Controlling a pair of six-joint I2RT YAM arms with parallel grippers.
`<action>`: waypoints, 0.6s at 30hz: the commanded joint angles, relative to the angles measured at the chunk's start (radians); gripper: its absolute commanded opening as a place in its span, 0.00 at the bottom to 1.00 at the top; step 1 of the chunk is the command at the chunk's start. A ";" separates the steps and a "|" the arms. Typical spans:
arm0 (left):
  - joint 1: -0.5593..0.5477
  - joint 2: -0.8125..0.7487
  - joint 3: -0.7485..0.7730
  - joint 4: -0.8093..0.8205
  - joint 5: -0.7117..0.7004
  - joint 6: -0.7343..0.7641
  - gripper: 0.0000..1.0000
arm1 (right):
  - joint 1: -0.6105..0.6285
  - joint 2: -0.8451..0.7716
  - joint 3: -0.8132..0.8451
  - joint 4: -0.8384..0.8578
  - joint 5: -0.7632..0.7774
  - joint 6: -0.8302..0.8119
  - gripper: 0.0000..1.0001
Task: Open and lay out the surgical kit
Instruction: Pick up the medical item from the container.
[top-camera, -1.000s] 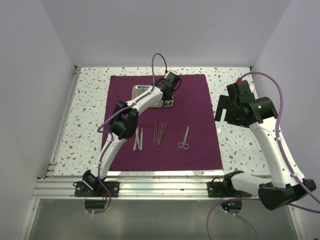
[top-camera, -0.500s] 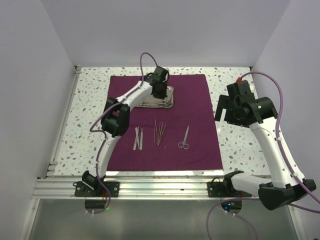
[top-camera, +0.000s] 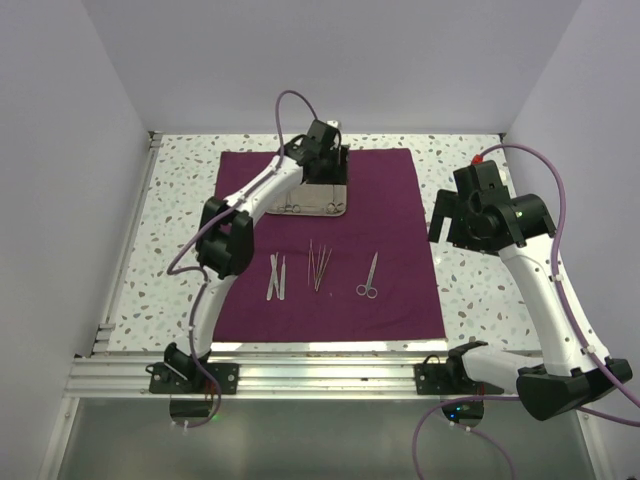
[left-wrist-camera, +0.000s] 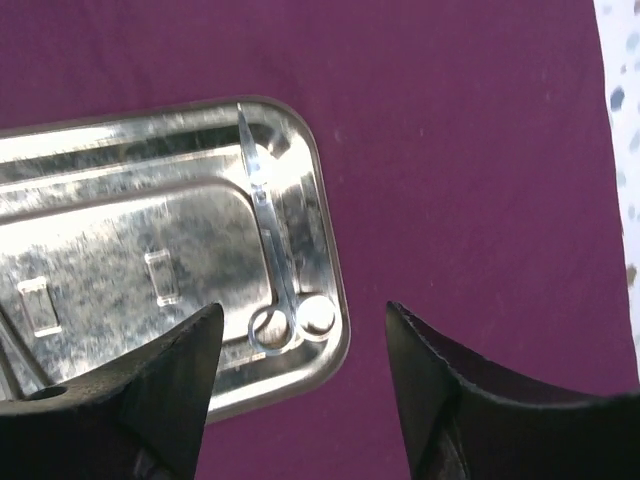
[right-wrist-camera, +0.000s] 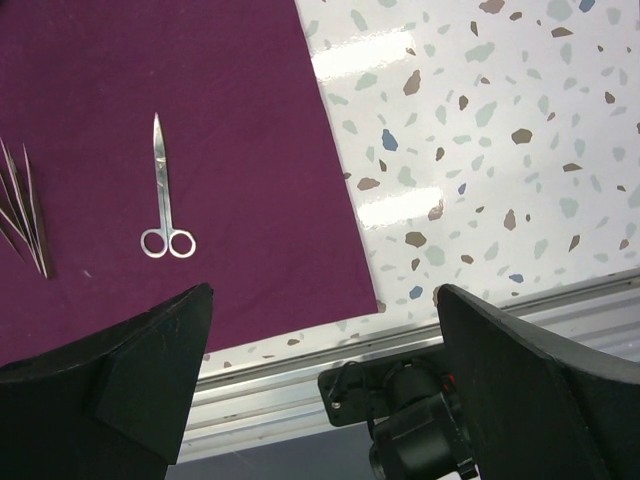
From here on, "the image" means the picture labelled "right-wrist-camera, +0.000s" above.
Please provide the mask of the thin pointed steel tweezers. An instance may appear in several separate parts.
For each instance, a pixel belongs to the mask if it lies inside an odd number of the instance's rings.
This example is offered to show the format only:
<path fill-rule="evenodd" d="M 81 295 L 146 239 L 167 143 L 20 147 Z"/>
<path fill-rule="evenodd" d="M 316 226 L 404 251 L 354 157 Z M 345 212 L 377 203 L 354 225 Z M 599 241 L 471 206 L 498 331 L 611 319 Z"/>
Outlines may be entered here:
<path fill-rule="evenodd" d="M 45 279 L 52 280 L 54 278 L 54 267 L 46 238 L 43 212 L 35 189 L 34 175 L 26 146 L 23 146 L 23 158 L 27 181 L 26 196 L 29 211 L 27 216 L 31 235 L 31 251 L 35 254 L 36 264 L 40 273 Z"/>

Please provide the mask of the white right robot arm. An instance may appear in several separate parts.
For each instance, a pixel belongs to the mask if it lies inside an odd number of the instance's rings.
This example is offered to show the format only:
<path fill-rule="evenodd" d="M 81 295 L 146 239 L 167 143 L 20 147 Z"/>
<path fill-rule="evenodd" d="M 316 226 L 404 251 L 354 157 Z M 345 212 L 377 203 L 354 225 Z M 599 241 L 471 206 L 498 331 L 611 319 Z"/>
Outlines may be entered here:
<path fill-rule="evenodd" d="M 319 389 L 365 422 L 380 479 L 635 479 L 639 366 L 446 284 L 431 358 L 348 362 Z M 162 479 L 211 327 L 207 284 L 1 369 L 5 479 Z"/>

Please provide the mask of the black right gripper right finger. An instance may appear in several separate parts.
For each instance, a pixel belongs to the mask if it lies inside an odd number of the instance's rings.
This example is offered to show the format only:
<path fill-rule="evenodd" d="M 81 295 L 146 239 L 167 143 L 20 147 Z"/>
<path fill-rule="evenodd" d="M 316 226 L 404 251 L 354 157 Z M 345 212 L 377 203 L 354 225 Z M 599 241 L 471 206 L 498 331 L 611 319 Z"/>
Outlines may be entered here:
<path fill-rule="evenodd" d="M 455 285 L 439 288 L 437 309 L 482 478 L 638 478 L 637 363 Z"/>

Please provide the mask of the purple cloth wrap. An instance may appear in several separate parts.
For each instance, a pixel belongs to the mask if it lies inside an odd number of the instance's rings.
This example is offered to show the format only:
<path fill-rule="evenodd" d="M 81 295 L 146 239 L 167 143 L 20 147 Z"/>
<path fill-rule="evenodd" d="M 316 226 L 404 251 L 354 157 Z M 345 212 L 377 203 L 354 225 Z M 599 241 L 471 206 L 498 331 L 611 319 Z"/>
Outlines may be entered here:
<path fill-rule="evenodd" d="M 186 259 L 139 243 L 155 113 Z M 204 282 L 209 350 L 378 310 L 291 1 L 5 1 L 1 136 L 17 162 L 26 146 L 54 267 L 2 246 L 3 363 Z"/>

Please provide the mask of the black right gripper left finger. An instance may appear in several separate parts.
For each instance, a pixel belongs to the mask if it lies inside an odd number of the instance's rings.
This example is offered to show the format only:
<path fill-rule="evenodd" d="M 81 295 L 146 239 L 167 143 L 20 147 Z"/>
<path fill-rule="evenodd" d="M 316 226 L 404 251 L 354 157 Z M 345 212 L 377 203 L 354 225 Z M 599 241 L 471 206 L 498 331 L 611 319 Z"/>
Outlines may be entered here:
<path fill-rule="evenodd" d="M 2 478 L 164 478 L 179 456 L 212 314 L 203 283 L 2 366 Z"/>

